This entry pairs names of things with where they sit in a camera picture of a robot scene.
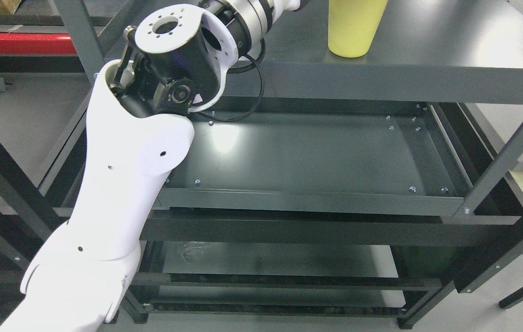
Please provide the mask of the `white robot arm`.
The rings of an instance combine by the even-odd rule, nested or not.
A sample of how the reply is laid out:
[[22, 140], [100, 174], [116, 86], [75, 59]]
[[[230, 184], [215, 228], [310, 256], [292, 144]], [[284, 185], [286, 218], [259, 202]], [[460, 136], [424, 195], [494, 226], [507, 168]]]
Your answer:
[[141, 261], [146, 219], [194, 139], [188, 115], [215, 105], [238, 59], [283, 12], [305, 5], [202, 0], [165, 6], [125, 29], [122, 58], [102, 67], [91, 92], [71, 216], [32, 259], [25, 297], [0, 332], [94, 332], [114, 319]]

